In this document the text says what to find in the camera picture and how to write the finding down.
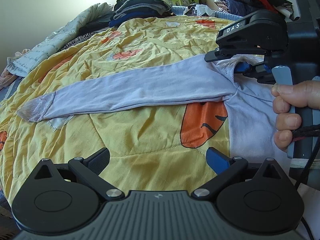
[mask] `metal screw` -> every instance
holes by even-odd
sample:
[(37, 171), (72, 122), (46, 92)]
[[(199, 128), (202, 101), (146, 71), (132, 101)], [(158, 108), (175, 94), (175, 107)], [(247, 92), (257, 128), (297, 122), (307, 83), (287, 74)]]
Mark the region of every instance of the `metal screw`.
[(117, 188), (113, 188), (109, 189), (106, 194), (108, 197), (119, 197), (122, 194), (122, 191)]
[(197, 197), (205, 197), (210, 194), (210, 191), (206, 188), (198, 188), (193, 192)]

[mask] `yellow bedspread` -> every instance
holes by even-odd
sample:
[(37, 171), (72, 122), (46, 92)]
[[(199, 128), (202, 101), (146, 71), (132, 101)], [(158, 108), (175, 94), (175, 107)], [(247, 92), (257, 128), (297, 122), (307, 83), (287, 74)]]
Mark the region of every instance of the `yellow bedspread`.
[[(41, 158), (66, 163), (76, 156), (86, 158), (102, 147), (110, 150), (111, 159), (100, 176), (125, 193), (130, 189), (192, 191), (213, 178), (215, 173), (206, 164), (206, 150), (213, 146), (227, 155), (229, 152), (223, 104), (82, 114), (61, 130), (54, 130), (46, 121), (27, 122), (17, 116), (17, 109), (28, 100), (77, 81), (206, 53), (217, 47), (218, 30), (229, 23), (210, 17), (134, 19), (42, 62), (11, 98), (0, 103), (0, 136), (4, 142), (0, 148), (0, 187), (9, 203)], [(40, 79), (71, 55), (71, 60)]]

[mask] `blue garment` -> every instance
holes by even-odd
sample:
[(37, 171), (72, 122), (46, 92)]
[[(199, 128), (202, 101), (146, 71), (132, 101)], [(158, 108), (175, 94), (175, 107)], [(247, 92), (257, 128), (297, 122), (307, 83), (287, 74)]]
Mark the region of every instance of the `blue garment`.
[(134, 18), (148, 18), (148, 17), (161, 17), (161, 15), (155, 11), (149, 11), (149, 12), (133, 12), (133, 13), (129, 13), (126, 14), (125, 16), (116, 19), (116, 20), (112, 20), (109, 22), (109, 27), (115, 27), (115, 26), (120, 26), (121, 23), (130, 20), (130, 19), (134, 19)]
[(226, 0), (228, 4), (228, 9), (231, 14), (239, 15), (239, 16), (246, 16), (252, 12), (260, 10), (259, 8), (252, 7), (245, 3), (241, 3), (235, 0)]

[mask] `black cable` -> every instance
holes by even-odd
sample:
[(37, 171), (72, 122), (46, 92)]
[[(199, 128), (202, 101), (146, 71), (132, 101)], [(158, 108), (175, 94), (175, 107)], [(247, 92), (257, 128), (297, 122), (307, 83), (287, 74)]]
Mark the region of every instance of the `black cable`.
[(306, 220), (304, 219), (304, 217), (301, 218), (301, 222), (304, 225), (304, 227), (306, 228), (306, 230), (308, 232), (308, 235), (310, 237), (310, 240), (315, 240), (313, 235), (312, 235), (311, 229), (310, 229), (308, 223), (306, 222)]
[(315, 158), (316, 158), (316, 156), (318, 154), (319, 149), (320, 149), (320, 136), (318, 136), (316, 145), (313, 148), (313, 151), (312, 151), (312, 153), (310, 155), (310, 158), (309, 158), (306, 166), (304, 167), (299, 179), (297, 180), (296, 184), (294, 184), (294, 187), (296, 189), (298, 189), (298, 187), (300, 186), (301, 182), (307, 177), (308, 172), (309, 172), (309, 170), (311, 168), (311, 165), (312, 165), (313, 161), (315, 160)]

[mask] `finger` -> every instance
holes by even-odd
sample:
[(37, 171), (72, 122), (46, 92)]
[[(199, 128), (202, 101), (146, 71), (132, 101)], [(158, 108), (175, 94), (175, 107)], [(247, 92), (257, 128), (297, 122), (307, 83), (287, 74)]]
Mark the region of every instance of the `finger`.
[(289, 130), (278, 131), (275, 133), (273, 140), (280, 150), (286, 151), (287, 146), (292, 141), (292, 132)]
[(280, 96), (273, 100), (273, 111), (276, 114), (287, 113), (290, 110), (290, 105)]
[(276, 118), (277, 130), (296, 130), (301, 125), (301, 116), (298, 114), (281, 113)]
[(271, 88), (271, 94), (272, 94), (274, 97), (279, 96), (279, 93), (278, 93), (278, 91), (277, 91), (277, 84), (274, 84), (273, 87)]
[(290, 105), (320, 109), (320, 81), (304, 81), (294, 86), (277, 84), (273, 90)]

